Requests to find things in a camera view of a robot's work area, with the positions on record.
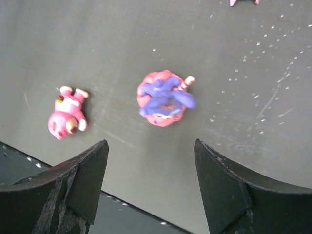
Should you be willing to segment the pink pig toy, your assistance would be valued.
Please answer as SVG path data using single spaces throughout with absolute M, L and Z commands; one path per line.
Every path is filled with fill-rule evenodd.
M 77 130 L 85 131 L 88 123 L 82 111 L 84 101 L 89 93 L 69 86 L 62 86 L 55 99 L 54 112 L 48 120 L 49 132 L 58 140 L 74 134 Z

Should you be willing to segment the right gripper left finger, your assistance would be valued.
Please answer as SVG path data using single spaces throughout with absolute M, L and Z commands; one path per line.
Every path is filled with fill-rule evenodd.
M 41 173 L 0 187 L 2 234 L 87 234 L 95 221 L 109 145 L 101 140 Z

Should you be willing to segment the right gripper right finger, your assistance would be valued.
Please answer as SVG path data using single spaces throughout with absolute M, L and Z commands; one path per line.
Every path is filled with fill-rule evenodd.
M 212 234 L 310 234 L 312 191 L 259 174 L 197 139 L 195 165 Z

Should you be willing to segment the purple figure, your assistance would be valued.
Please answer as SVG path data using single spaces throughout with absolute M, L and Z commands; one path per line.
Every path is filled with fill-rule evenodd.
M 182 79 L 169 70 L 149 73 L 137 88 L 139 114 L 159 127 L 180 121 L 186 109 L 195 108 L 195 98 L 187 91 L 194 81 L 193 76 Z

